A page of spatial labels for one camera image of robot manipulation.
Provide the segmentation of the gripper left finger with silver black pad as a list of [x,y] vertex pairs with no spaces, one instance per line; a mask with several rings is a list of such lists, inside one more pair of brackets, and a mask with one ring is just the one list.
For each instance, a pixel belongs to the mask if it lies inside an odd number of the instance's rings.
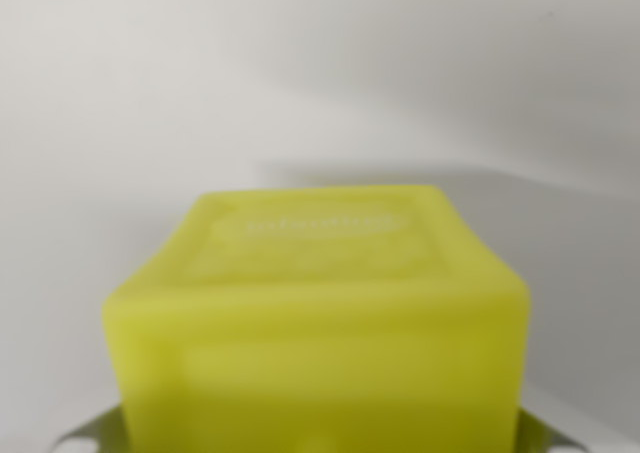
[[121,408],[111,408],[72,428],[56,442],[56,451],[127,452],[128,437]]

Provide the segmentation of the gripper right finger with silver black pad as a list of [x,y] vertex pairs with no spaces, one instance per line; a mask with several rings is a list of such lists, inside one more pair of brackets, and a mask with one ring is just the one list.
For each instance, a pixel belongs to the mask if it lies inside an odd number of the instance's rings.
[[586,448],[521,409],[518,419],[518,453],[586,453]]

